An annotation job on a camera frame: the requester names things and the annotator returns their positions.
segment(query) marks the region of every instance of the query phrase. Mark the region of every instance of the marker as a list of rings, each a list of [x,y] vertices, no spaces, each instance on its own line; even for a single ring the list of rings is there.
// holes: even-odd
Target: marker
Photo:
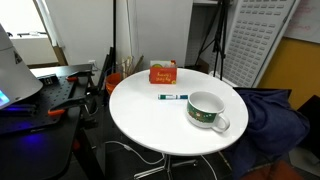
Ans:
[[[188,95],[172,95],[172,94],[159,94],[158,99],[188,99]]]

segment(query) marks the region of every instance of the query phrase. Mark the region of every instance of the mug handle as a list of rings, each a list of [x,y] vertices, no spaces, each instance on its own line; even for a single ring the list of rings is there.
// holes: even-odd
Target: mug handle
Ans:
[[[217,127],[217,126],[212,126],[211,128],[217,132],[224,132],[230,127],[230,120],[223,113],[218,114],[218,116],[223,120],[224,127],[221,128],[221,127]]]

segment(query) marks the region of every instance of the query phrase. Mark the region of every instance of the cord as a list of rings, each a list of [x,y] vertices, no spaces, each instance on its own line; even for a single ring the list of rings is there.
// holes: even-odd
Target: cord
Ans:
[[[145,159],[143,159],[143,157],[137,151],[135,151],[134,149],[132,149],[130,146],[128,146],[126,144],[123,144],[123,143],[118,142],[118,141],[107,141],[107,142],[105,142],[105,144],[111,144],[111,143],[122,145],[127,151],[133,151],[143,162],[145,162],[146,164],[149,164],[149,165],[155,165],[155,164],[158,164],[159,162],[161,162],[162,160],[164,160],[164,154],[162,153],[162,158],[160,160],[158,160],[156,162],[148,162]]]
[[[206,163],[208,164],[208,166],[210,167],[210,169],[211,169],[211,171],[212,171],[212,173],[213,173],[213,175],[214,175],[215,180],[217,180],[216,173],[214,172],[214,170],[213,170],[212,166],[210,165],[210,163],[209,163],[209,162],[207,161],[207,159],[204,158],[202,155],[201,155],[201,157],[203,158],[204,161],[206,161]]]

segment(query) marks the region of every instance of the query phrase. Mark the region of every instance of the blue cloth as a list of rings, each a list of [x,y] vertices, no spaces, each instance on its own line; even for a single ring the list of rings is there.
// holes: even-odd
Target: blue cloth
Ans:
[[[224,151],[234,179],[240,179],[255,164],[259,154],[280,157],[308,134],[306,117],[293,110],[287,90],[236,90],[244,100],[249,122],[244,135]]]

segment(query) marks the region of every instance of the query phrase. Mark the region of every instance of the mug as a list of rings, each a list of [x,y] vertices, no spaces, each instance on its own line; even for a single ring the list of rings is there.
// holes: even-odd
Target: mug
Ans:
[[[217,132],[224,132],[230,126],[229,119],[223,114],[224,102],[215,94],[198,91],[189,95],[187,104],[188,120],[201,128],[212,128]],[[222,121],[224,127],[217,126]]]

